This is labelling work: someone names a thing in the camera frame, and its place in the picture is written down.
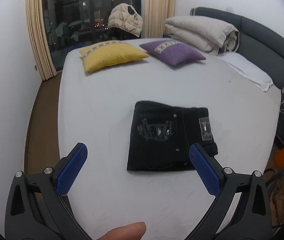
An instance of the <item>purple pillow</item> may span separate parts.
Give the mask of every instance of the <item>purple pillow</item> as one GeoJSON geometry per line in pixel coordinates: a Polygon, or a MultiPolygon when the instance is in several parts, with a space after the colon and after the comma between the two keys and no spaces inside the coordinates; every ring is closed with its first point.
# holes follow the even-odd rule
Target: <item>purple pillow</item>
{"type": "Polygon", "coordinates": [[[140,47],[145,49],[149,54],[172,66],[206,59],[192,47],[175,40],[152,41],[141,44],[140,47]]]}

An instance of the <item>curtain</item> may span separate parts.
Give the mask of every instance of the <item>curtain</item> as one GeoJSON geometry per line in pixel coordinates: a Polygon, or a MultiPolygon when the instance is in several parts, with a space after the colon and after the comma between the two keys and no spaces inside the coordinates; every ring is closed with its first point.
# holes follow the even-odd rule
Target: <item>curtain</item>
{"type": "Polygon", "coordinates": [[[37,69],[41,78],[48,80],[56,70],[45,34],[42,0],[26,0],[26,20],[37,69]]]}
{"type": "Polygon", "coordinates": [[[175,0],[144,0],[144,37],[162,38],[165,19],[174,15],[175,0]]]}

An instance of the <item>headboard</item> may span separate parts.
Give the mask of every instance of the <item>headboard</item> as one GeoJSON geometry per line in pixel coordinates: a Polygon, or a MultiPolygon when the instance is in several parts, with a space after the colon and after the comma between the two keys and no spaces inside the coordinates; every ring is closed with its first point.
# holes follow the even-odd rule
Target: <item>headboard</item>
{"type": "Polygon", "coordinates": [[[258,22],[221,10],[197,7],[191,9],[190,15],[216,18],[234,25],[240,32],[237,52],[272,78],[284,100],[284,38],[258,22]]]}

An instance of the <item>beige puffer jacket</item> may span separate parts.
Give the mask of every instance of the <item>beige puffer jacket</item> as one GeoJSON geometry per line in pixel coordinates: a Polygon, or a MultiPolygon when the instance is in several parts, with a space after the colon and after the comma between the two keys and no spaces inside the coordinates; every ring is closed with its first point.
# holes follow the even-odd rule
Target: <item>beige puffer jacket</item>
{"type": "Polygon", "coordinates": [[[143,19],[133,6],[121,3],[113,8],[109,17],[109,28],[119,28],[139,37],[143,27],[143,19]],[[129,6],[134,14],[129,13],[129,6]]]}

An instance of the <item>mattress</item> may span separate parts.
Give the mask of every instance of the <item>mattress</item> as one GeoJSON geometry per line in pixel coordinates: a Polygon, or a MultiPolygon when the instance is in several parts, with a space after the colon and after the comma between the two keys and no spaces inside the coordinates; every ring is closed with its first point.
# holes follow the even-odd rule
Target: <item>mattress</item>
{"type": "MultiPolygon", "coordinates": [[[[155,39],[127,41],[139,44],[155,39]]],[[[281,91],[261,91],[217,57],[172,68],[154,57],[87,74],[78,49],[68,53],[58,107],[60,156],[78,143],[88,159],[68,194],[79,224],[97,239],[144,221],[144,240],[184,239],[214,196],[196,171],[128,172],[130,127],[137,101],[207,107],[216,159],[237,173],[266,167],[279,116],[281,91]]],[[[230,221],[239,194],[220,228],[230,221]]]]}

